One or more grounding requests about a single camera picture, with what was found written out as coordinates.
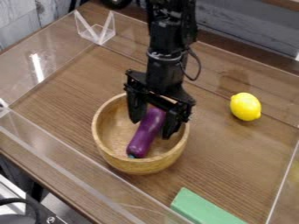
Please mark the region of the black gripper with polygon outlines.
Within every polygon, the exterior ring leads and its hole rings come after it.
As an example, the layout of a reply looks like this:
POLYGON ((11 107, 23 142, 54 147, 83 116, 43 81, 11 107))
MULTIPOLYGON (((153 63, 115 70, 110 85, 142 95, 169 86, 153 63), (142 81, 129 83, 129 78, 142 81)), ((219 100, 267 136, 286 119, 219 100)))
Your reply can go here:
POLYGON ((159 60, 150 58, 146 72, 126 71, 129 116, 133 123, 142 121, 147 105, 154 104, 166 112, 163 139, 170 139, 183 123, 190 121, 195 99, 183 89, 183 80, 195 78, 186 73, 187 58, 159 60))

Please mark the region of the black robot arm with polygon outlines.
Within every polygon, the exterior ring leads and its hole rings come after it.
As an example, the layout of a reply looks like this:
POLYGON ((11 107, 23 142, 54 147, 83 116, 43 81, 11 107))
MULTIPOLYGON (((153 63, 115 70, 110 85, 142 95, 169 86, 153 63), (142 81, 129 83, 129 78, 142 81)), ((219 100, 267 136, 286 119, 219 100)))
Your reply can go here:
POLYGON ((150 46, 147 69, 126 71, 125 90, 130 119, 138 123, 146 116, 147 106, 166 112, 163 138, 167 139, 190 121, 195 99, 183 89, 183 81, 197 81, 189 75, 187 61, 197 53, 198 25, 195 0, 146 0, 150 46))

